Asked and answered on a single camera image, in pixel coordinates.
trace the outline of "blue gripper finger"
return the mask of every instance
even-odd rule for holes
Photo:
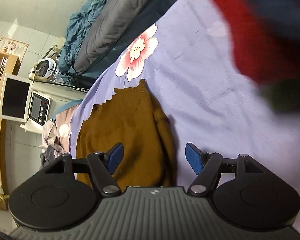
[[[107,170],[111,175],[114,174],[119,164],[123,159],[124,148],[122,143],[117,143],[113,146],[105,155],[109,156],[108,164],[106,165]]]
[[[186,145],[186,159],[193,169],[195,174],[199,174],[203,169],[201,161],[201,155],[203,152],[200,151],[193,143],[187,143]]]

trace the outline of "logo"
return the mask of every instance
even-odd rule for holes
[[[152,195],[157,195],[157,194],[160,193],[160,191],[157,190],[157,189],[153,189],[153,190],[150,191],[150,193],[151,193]]]

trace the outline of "purple bedsheet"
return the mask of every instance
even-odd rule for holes
[[[144,78],[171,122],[178,185],[187,189],[196,176],[185,158],[186,143],[192,142],[228,158],[247,153],[300,194],[300,113],[275,114],[255,84],[237,72],[218,8],[210,0],[178,0],[156,26],[152,38],[158,44],[140,76],[130,82],[128,71],[116,76],[119,58],[84,98],[71,121],[73,157],[93,105],[111,99],[114,88],[135,87]],[[300,213],[294,226],[300,231]]]

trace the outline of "metal screw cap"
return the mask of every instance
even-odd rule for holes
[[[207,188],[205,186],[202,186],[202,185],[193,185],[191,187],[191,190],[194,193],[203,193],[207,190]]]
[[[112,193],[116,193],[119,189],[117,186],[108,185],[108,186],[105,186],[102,190],[104,193],[112,194]]]

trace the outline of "brown sweater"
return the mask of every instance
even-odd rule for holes
[[[114,89],[116,94],[94,105],[77,141],[77,158],[95,151],[106,152],[116,143],[124,157],[113,177],[127,186],[172,186],[176,179],[176,156],[169,121],[144,79],[135,88]],[[87,174],[77,179],[90,184]]]

